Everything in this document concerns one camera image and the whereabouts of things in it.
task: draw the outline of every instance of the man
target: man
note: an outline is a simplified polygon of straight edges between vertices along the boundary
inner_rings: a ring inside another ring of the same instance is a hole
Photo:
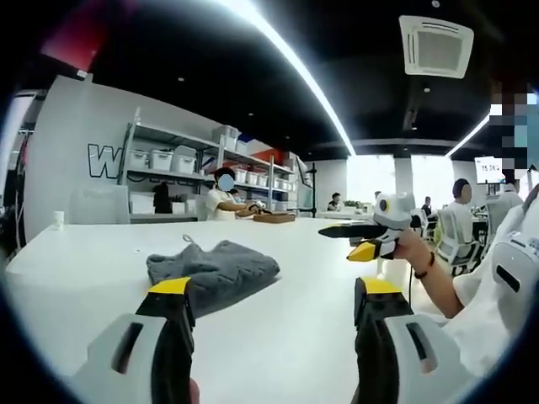
[[[472,187],[470,183],[459,178],[453,184],[453,198],[455,200],[449,204],[447,209],[455,214],[457,231],[462,235],[465,243],[473,241],[473,220],[472,212],[467,204],[472,200]]]
[[[328,210],[339,211],[341,209],[340,194],[338,192],[331,195],[331,201],[328,203]]]
[[[498,200],[506,202],[511,208],[522,205],[524,201],[519,196],[520,181],[515,178],[515,175],[505,175],[504,192],[499,196]]]
[[[510,210],[496,231],[493,246],[512,231],[526,237],[539,236],[538,193],[539,185],[523,205]],[[408,260],[430,299],[449,319],[443,329],[458,345],[461,362],[476,376],[483,376],[492,369],[520,331],[522,323],[518,319],[526,315],[518,306],[502,304],[499,300],[492,251],[489,249],[474,272],[454,279],[433,259],[428,245],[411,230],[399,237],[395,251],[395,258]]]
[[[233,221],[236,216],[248,217],[259,212],[257,205],[237,204],[230,194],[236,179],[236,173],[231,168],[219,168],[213,176],[216,183],[205,200],[208,221]]]
[[[429,196],[425,196],[424,205],[421,206],[421,210],[424,211],[424,213],[427,215],[427,217],[432,215],[432,210],[430,209],[430,197]]]

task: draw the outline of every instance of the ceiling light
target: ceiling light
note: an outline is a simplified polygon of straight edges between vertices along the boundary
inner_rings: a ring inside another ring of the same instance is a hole
[[[446,154],[446,157],[451,157],[455,152],[463,147],[470,139],[472,139],[490,120],[491,113],[489,112],[487,116],[481,120],[466,136],[464,136],[464,139],[458,142],[458,144],[453,147],[451,150],[448,151]]]
[[[343,124],[340,122],[339,117],[335,113],[333,107],[328,101],[328,98],[323,93],[318,83],[314,80],[312,74],[307,70],[303,62],[297,56],[294,50],[281,38],[281,36],[275,31],[275,29],[268,23],[257,9],[248,0],[213,0],[216,3],[220,3],[226,8],[233,11],[237,16],[241,17],[248,23],[254,25],[257,29],[264,34],[264,36],[280,51],[280,53],[292,64],[307,86],[314,93],[318,102],[325,109],[329,118],[334,124],[335,129],[339,133],[344,145],[348,149],[351,156],[355,156],[355,150],[350,142],[346,130]]]

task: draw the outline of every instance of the black ceiling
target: black ceiling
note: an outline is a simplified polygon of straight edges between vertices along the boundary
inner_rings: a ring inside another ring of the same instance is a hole
[[[491,84],[478,40],[462,80],[404,73],[398,17],[422,15],[476,30],[461,2],[440,1],[439,8],[398,0],[252,3],[307,65],[357,153],[444,154],[488,111]],[[347,156],[327,114],[281,53],[211,0],[139,0],[127,22],[112,27],[90,70],[96,83],[236,126],[306,160]],[[477,148],[456,156],[499,148],[494,137],[486,129],[471,142]]]

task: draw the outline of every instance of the cup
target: cup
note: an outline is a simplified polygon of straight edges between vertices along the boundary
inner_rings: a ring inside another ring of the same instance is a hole
[[[54,223],[52,225],[52,227],[55,229],[55,230],[61,230],[63,229],[64,227],[64,212],[62,211],[56,211],[54,212]]]

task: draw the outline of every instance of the metal shelf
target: metal shelf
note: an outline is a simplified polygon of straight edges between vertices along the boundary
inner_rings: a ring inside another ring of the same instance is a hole
[[[207,175],[174,173],[172,171],[153,170],[151,168],[128,167],[127,172],[137,174],[137,175],[143,175],[145,177],[154,177],[154,178],[181,178],[181,179],[189,179],[191,181],[201,181],[201,182],[214,181],[213,177],[207,176]]]
[[[187,146],[215,156],[219,152],[219,145],[213,141],[207,141],[206,139],[174,132],[173,130],[160,128],[155,125],[145,125],[140,122],[135,126],[133,138],[163,143],[174,148],[178,146]]]
[[[264,168],[264,169],[266,169],[268,171],[270,170],[270,163],[269,162],[261,160],[261,159],[259,159],[257,157],[248,156],[246,154],[238,153],[237,151],[234,151],[234,150],[228,150],[226,148],[225,148],[225,159],[226,160],[232,160],[234,162],[240,162],[242,164],[248,164],[248,165],[255,166],[255,167],[261,167],[261,168]],[[289,168],[278,166],[277,164],[274,164],[273,168],[274,168],[275,172],[278,173],[278,174],[290,175],[290,174],[294,173]]]

